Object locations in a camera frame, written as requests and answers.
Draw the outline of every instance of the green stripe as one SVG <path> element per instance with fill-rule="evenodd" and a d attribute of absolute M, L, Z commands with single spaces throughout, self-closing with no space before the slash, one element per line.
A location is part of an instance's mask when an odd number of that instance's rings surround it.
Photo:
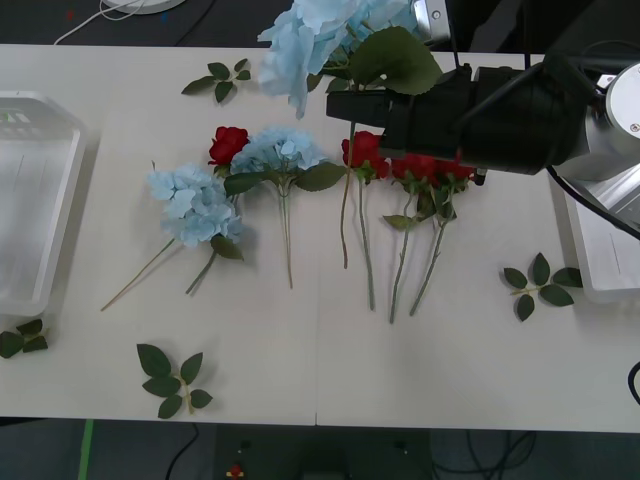
<path fill-rule="evenodd" d="M 78 470 L 78 480 L 87 480 L 89 472 L 89 454 L 91 453 L 91 437 L 93 436 L 93 420 L 87 419 L 84 422 L 84 435 L 82 435 L 82 446 L 80 447 L 80 468 Z"/>

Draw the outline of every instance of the held blue hydrangea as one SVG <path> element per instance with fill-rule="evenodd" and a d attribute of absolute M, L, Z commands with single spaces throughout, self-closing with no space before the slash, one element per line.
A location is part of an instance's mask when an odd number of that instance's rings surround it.
<path fill-rule="evenodd" d="M 242 224 L 222 180 L 194 165 L 175 172 L 154 171 L 147 180 L 153 197 L 167 202 L 164 211 L 169 218 L 162 223 L 164 230 L 186 246 L 195 247 L 215 235 L 239 241 Z"/>
<path fill-rule="evenodd" d="M 308 133 L 294 128 L 267 128 L 249 136 L 249 143 L 231 161 L 231 173 L 269 169 L 293 173 L 315 167 L 326 158 Z"/>
<path fill-rule="evenodd" d="M 372 30 L 390 26 L 415 31 L 410 0 L 294 0 L 291 9 L 258 36 L 258 41 L 271 42 L 258 75 L 262 91 L 289 95 L 296 117 L 302 118 L 307 76 L 318 74 L 330 59 L 344 59 L 343 48 L 353 52 Z"/>

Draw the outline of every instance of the white cable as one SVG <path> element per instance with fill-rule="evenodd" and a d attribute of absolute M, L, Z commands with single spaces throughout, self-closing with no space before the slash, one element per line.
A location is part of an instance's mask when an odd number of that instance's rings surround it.
<path fill-rule="evenodd" d="M 104 4 L 104 0 L 99 0 L 99 2 L 98 2 L 99 7 L 98 7 L 98 8 L 100 8 L 100 14 L 101 14 L 104 18 L 106 18 L 107 20 L 110 20 L 110 21 L 112 21 L 112 22 L 119 22 L 120 20 L 125 20 L 125 19 L 127 19 L 127 18 L 129 18 L 129 17 L 132 17 L 132 16 L 133 16 L 133 15 L 135 15 L 136 13 L 138 13 L 138 12 L 140 11 L 140 9 L 141 9 L 142 7 L 144 7 L 144 4 L 145 4 L 145 2 L 146 2 L 146 1 L 147 1 L 147 0 L 142 0 L 142 3 L 140 3 L 140 5 L 138 5 L 138 8 L 136 8 L 133 12 L 129 13 L 128 15 L 125 15 L 124 17 L 118 17 L 118 18 L 114 18 L 114 17 L 110 17 L 109 15 L 105 15 L 105 13 L 107 13 L 107 12 L 109 12 L 109 11 L 113 10 L 113 9 L 111 9 L 111 8 L 110 8 L 110 9 L 108 9 L 108 10 L 102 10 L 102 5 Z"/>
<path fill-rule="evenodd" d="M 58 40 L 56 40 L 55 42 L 53 42 L 54 45 L 58 45 L 62 40 L 64 40 L 65 38 L 67 38 L 70 35 L 73 35 L 74 33 L 76 33 L 78 30 L 80 30 L 81 28 L 83 28 L 85 25 L 87 25 L 88 23 L 92 22 L 93 20 L 95 20 L 96 18 L 98 18 L 99 16 L 103 16 L 104 18 L 106 18 L 107 20 L 111 20 L 112 22 L 118 22 L 120 20 L 124 20 L 125 18 L 129 18 L 132 15 L 135 15 L 136 13 L 138 13 L 138 11 L 144 6 L 145 2 L 147 0 L 133 0 L 131 2 L 128 3 L 124 3 L 122 5 L 116 5 L 115 7 L 111 7 L 111 8 L 107 8 L 106 10 L 102 9 L 102 0 L 99 0 L 99 8 L 100 11 L 98 13 L 96 13 L 95 15 L 90 16 L 89 18 L 87 18 L 84 22 L 82 22 L 80 25 L 78 25 L 76 28 L 74 28 L 73 30 L 69 30 L 67 33 L 65 33 L 63 36 L 61 36 Z M 124 17 L 121 18 L 112 18 L 109 17 L 107 15 L 105 15 L 105 13 L 108 12 L 112 12 L 113 10 L 117 10 L 118 8 L 122 8 L 122 7 L 126 7 L 127 5 L 132 5 L 134 3 L 138 3 L 140 2 L 140 5 L 138 6 L 138 8 L 136 8 L 133 12 L 131 12 L 128 15 L 125 15 Z"/>

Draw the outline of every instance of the green leaf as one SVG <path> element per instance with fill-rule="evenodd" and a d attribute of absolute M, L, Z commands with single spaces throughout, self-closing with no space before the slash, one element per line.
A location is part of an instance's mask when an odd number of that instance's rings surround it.
<path fill-rule="evenodd" d="M 247 62 L 249 61 L 248 58 L 243 58 L 242 60 L 240 60 L 238 63 L 236 63 L 236 66 L 233 67 L 233 69 L 236 72 L 239 72 L 240 70 L 242 70 L 244 68 L 244 66 L 247 64 Z"/>
<path fill-rule="evenodd" d="M 180 380 L 173 377 L 151 378 L 142 384 L 147 392 L 158 397 L 167 398 L 180 390 Z"/>
<path fill-rule="evenodd" d="M 199 80 L 194 80 L 182 90 L 183 95 L 195 95 L 203 90 L 213 87 L 216 84 L 216 79 L 213 77 L 202 77 Z"/>
<path fill-rule="evenodd" d="M 403 27 L 369 35 L 351 56 L 349 71 L 360 85 L 385 75 L 386 88 L 407 95 L 429 91 L 442 75 L 431 50 Z"/>
<path fill-rule="evenodd" d="M 0 334 L 0 357 L 11 358 L 24 345 L 24 338 L 13 332 L 2 332 Z"/>
<path fill-rule="evenodd" d="M 223 258 L 244 261 L 240 249 L 231 240 L 222 235 L 216 235 L 211 239 L 211 248 Z"/>
<path fill-rule="evenodd" d="M 419 221 L 426 220 L 435 215 L 436 206 L 433 204 L 433 199 L 430 195 L 419 195 L 417 205 L 417 219 Z"/>
<path fill-rule="evenodd" d="M 556 307 L 573 305 L 573 298 L 571 298 L 571 295 L 569 295 L 564 288 L 558 285 L 547 285 L 542 287 L 540 289 L 540 296 Z"/>
<path fill-rule="evenodd" d="M 580 270 L 577 268 L 563 268 L 555 273 L 553 283 L 565 287 L 582 288 L 582 275 L 580 275 Z"/>
<path fill-rule="evenodd" d="M 260 172 L 236 173 L 224 179 L 224 189 L 227 196 L 239 195 L 248 192 L 263 180 L 264 176 Z"/>
<path fill-rule="evenodd" d="M 31 320 L 23 325 L 18 325 L 16 329 L 21 335 L 37 335 L 42 331 L 42 320 Z"/>
<path fill-rule="evenodd" d="M 167 398 L 158 409 L 158 418 L 166 420 L 173 417 L 182 406 L 182 397 L 179 395 L 171 395 Z"/>
<path fill-rule="evenodd" d="M 171 362 L 158 347 L 139 343 L 138 358 L 144 373 L 153 378 L 168 377 L 171 373 Z"/>
<path fill-rule="evenodd" d="M 527 277 L 525 277 L 520 270 L 516 270 L 515 268 L 505 268 L 504 278 L 509 282 L 509 285 L 517 288 L 518 290 L 522 290 L 527 286 Z"/>
<path fill-rule="evenodd" d="M 347 169 L 335 163 L 324 162 L 302 173 L 295 184 L 307 192 L 319 192 L 333 187 L 346 173 Z"/>
<path fill-rule="evenodd" d="M 242 81 L 251 80 L 251 72 L 249 70 L 241 71 L 236 77 L 236 80 L 242 80 Z"/>
<path fill-rule="evenodd" d="M 196 353 L 193 357 L 187 359 L 180 367 L 180 376 L 184 383 L 191 385 L 198 376 L 200 366 L 202 365 L 202 353 Z"/>
<path fill-rule="evenodd" d="M 529 318 L 535 308 L 536 306 L 533 302 L 533 297 L 529 294 L 522 295 L 518 299 L 518 303 L 516 305 L 516 312 L 520 321 L 524 322 L 527 318 Z"/>
<path fill-rule="evenodd" d="M 35 352 L 37 350 L 47 350 L 49 345 L 47 344 L 47 339 L 42 335 L 38 335 L 36 338 L 29 340 L 22 347 L 22 351 L 24 353 Z"/>
<path fill-rule="evenodd" d="M 320 85 L 320 82 L 322 81 L 322 77 L 323 75 L 314 75 L 313 73 L 307 75 L 307 90 L 309 93 L 318 88 L 318 85 Z"/>
<path fill-rule="evenodd" d="M 233 90 L 233 82 L 220 82 L 216 85 L 216 100 L 218 103 L 224 102 L 231 90 Z"/>
<path fill-rule="evenodd" d="M 191 392 L 191 405 L 193 408 L 204 408 L 213 400 L 213 397 L 204 390 L 194 390 Z"/>
<path fill-rule="evenodd" d="M 549 262 L 544 258 L 544 255 L 539 253 L 536 255 L 535 260 L 533 261 L 533 283 L 536 285 L 544 285 L 549 281 L 549 275 L 551 274 L 551 269 L 549 268 Z"/>
<path fill-rule="evenodd" d="M 342 92 L 349 88 L 349 81 L 343 78 L 334 78 L 329 82 L 326 93 Z"/>
<path fill-rule="evenodd" d="M 405 217 L 404 215 L 385 215 L 382 218 L 399 232 L 404 232 L 407 228 L 412 228 L 415 223 L 411 218 Z"/>
<path fill-rule="evenodd" d="M 216 80 L 229 80 L 229 77 L 231 76 L 231 72 L 229 72 L 229 69 L 224 63 L 210 63 L 207 65 L 207 68 Z"/>

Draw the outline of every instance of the clear plastic box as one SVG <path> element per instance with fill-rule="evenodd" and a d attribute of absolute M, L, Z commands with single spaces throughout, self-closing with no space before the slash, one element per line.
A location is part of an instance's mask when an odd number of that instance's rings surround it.
<path fill-rule="evenodd" d="M 47 306 L 85 142 L 50 99 L 0 91 L 0 314 Z"/>

